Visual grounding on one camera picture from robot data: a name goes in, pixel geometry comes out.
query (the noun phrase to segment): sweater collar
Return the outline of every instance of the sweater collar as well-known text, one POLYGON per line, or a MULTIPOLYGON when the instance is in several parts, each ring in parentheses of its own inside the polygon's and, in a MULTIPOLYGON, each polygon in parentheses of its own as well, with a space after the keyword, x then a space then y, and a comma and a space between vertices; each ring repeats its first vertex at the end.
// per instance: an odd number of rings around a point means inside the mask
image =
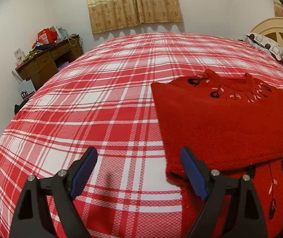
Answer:
POLYGON ((205 74, 209 76, 210 79, 212 79, 215 82, 220 83, 221 85, 228 87, 232 90, 236 91, 250 91, 253 88, 254 79, 253 76, 251 76, 248 73, 245 73, 243 77, 241 78, 229 78, 229 77, 221 77, 214 71, 210 69, 205 70, 205 74))

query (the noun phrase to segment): silver screw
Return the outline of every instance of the silver screw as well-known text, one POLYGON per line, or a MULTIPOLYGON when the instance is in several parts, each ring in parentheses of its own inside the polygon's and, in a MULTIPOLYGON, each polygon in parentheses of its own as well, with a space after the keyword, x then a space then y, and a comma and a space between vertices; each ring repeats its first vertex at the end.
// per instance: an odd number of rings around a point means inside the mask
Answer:
POLYGON ((250 180, 250 176, 249 175, 243 175, 243 180, 244 181, 249 181, 250 180))
POLYGON ((58 172, 58 176, 61 176, 61 177, 65 176, 66 174, 67 174, 67 171, 66 171, 66 170, 60 170, 60 171, 58 172))
POLYGON ((34 179, 36 179, 36 177, 34 175, 30 175, 27 179, 28 181, 33 181, 34 179))
POLYGON ((219 175, 220 175, 220 171, 219 171, 219 170, 216 170, 216 169, 213 169, 213 170, 211 171, 211 174, 212 174, 213 176, 219 176, 219 175))

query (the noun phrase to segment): blue gripper pad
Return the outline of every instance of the blue gripper pad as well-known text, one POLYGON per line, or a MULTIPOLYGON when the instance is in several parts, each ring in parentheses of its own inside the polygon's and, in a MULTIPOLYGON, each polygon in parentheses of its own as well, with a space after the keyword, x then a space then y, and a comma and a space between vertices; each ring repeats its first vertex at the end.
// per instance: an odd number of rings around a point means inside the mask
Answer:
POLYGON ((209 193, 206 190, 205 179, 185 148, 181 149, 180 160, 195 194, 201 197, 202 200, 206 200, 209 193))
POLYGON ((81 195, 96 165, 97 157, 97 150, 93 148, 74 175, 72 179, 71 191, 69 193, 72 199, 75 199, 75 197, 81 195))

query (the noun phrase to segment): flower pattern on curtain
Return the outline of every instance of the flower pattern on curtain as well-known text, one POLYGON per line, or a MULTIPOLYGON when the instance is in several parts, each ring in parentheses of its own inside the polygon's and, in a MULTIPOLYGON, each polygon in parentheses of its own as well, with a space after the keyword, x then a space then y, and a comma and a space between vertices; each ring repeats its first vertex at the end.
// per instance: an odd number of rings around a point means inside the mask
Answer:
POLYGON ((87 0, 92 33, 143 23, 183 22, 178 0, 87 0))

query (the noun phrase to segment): patterned pillow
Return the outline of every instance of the patterned pillow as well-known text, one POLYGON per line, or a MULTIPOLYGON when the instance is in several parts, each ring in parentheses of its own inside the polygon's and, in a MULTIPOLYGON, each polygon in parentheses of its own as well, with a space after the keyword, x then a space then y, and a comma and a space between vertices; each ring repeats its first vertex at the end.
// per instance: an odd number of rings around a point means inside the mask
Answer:
POLYGON ((244 36, 244 41, 251 45, 257 44, 261 50, 268 50, 274 58, 283 63, 283 47, 276 41, 256 33, 248 33, 244 36))

